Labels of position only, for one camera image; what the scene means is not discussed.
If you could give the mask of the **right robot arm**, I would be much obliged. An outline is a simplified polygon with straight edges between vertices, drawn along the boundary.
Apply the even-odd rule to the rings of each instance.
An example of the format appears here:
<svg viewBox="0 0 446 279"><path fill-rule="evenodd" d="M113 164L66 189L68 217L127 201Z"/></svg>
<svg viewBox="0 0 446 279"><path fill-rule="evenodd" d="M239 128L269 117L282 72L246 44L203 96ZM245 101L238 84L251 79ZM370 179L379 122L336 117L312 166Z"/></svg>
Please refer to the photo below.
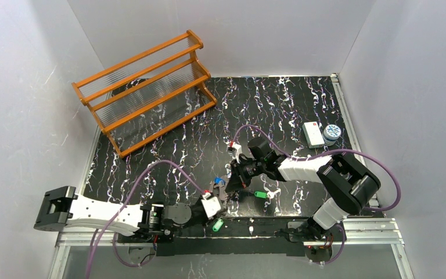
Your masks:
<svg viewBox="0 0 446 279"><path fill-rule="evenodd" d="M291 158L277 154L263 137L255 137L248 143L252 156L249 158L231 142L228 151L234 156L230 162L231 176L226 192L247 188L253 177L287 181L321 183L329 199L297 228L297 233L319 238L334 225L350 215L360 213L380 189L380 180L352 153L336 150L333 155L313 158Z"/></svg>

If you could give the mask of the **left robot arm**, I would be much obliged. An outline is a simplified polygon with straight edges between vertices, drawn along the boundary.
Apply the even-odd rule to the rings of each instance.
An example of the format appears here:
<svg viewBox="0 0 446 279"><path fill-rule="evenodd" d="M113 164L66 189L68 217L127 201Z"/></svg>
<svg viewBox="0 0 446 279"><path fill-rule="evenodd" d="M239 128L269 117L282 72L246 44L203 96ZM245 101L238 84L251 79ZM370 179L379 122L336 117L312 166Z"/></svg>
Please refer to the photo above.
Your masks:
<svg viewBox="0 0 446 279"><path fill-rule="evenodd" d="M64 186L44 194L34 229L59 232L65 227L110 230L126 237L172 234L181 228L204 225L223 212L217 196L204 193L193 205L122 205L97 201Z"/></svg>

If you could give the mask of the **green key tag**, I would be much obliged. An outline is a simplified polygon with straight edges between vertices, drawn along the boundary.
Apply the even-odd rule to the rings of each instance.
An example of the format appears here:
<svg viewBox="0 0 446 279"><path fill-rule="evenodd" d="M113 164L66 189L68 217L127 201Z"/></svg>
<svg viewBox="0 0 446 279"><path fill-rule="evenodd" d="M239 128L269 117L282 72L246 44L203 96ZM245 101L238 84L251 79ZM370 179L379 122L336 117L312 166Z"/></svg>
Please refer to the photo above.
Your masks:
<svg viewBox="0 0 446 279"><path fill-rule="evenodd" d="M223 219L217 219L212 226L212 230L214 232L218 232L221 229L221 227L223 226L223 224L224 224Z"/></svg>
<svg viewBox="0 0 446 279"><path fill-rule="evenodd" d="M255 191L254 196L260 199L273 199L275 197L274 192Z"/></svg>

